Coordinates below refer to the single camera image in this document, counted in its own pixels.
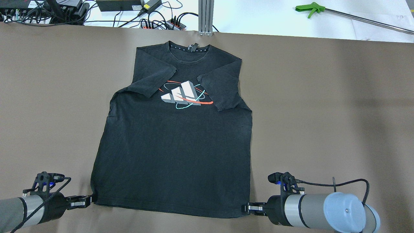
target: black t-shirt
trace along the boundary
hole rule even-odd
[[[234,218],[250,194],[251,110],[241,59],[171,41],[137,48],[110,102],[91,176],[96,204]]]

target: logo graphic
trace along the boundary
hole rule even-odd
[[[168,89],[167,85],[179,85],[178,87],[174,89]],[[201,102],[199,100],[205,99],[205,95],[208,95],[205,90],[200,90],[196,88],[198,85],[194,86],[192,82],[186,81],[183,83],[170,81],[168,80],[164,84],[164,88],[167,90],[170,90],[171,93],[167,93],[165,95],[161,96],[161,100],[166,103],[175,103],[176,109],[184,109],[191,105],[202,105],[202,104],[212,104],[213,102]],[[185,107],[178,107],[178,104],[184,104]]]

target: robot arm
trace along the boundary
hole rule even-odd
[[[258,216],[267,216],[276,225],[303,228],[326,229],[341,233],[375,233],[380,227],[378,213],[365,204],[369,184],[364,179],[343,184],[314,184],[295,179],[289,172],[273,173],[270,183],[280,185],[280,195],[274,195],[267,202],[247,203],[242,211]],[[367,190],[363,201],[353,194],[334,192],[331,194],[305,194],[297,184],[336,187],[357,181],[365,181]]]
[[[65,180],[56,192],[50,192],[56,183]],[[58,219],[66,210],[88,207],[94,201],[92,195],[64,197],[59,192],[70,180],[62,174],[42,172],[32,188],[23,190],[23,197],[0,200],[0,233]]]
[[[56,190],[56,183],[66,182]],[[21,227],[32,226],[60,218],[66,210],[86,208],[95,201],[93,195],[64,197],[62,190],[71,178],[58,173],[37,174],[31,189],[23,190],[23,197],[0,200],[0,233],[15,232]],[[364,179],[343,184],[314,184],[295,179],[289,172],[268,176],[271,183],[280,185],[280,195],[267,202],[249,202],[242,211],[267,216],[276,225],[327,229],[341,233],[375,233],[380,227],[378,213],[365,204],[369,184]],[[365,181],[367,190],[363,201],[353,194],[305,194],[297,184],[336,187],[356,181]]]

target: white paper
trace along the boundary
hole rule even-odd
[[[133,5],[132,6],[132,10],[141,10],[142,6],[141,5]]]
[[[412,17],[411,15],[381,15],[360,12],[352,12],[350,14],[414,31],[414,25],[411,25],[408,18]],[[414,35],[397,32],[354,19],[352,20],[352,25],[354,26],[355,36],[357,40],[384,41],[384,38],[387,38],[394,42],[414,42]]]
[[[35,1],[30,1],[29,6],[27,8],[35,8],[37,7],[37,3]]]

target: brown table surface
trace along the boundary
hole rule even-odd
[[[42,171],[72,177],[65,196],[91,193],[92,165],[114,92],[132,80],[135,48],[212,44],[243,59],[240,93],[253,111],[251,201],[267,181],[366,178],[380,232],[414,228],[414,46],[286,36],[0,24],[0,198]],[[306,193],[330,188],[305,186]],[[339,192],[362,199],[365,185]],[[324,232],[267,217],[215,219],[91,205],[20,232]]]

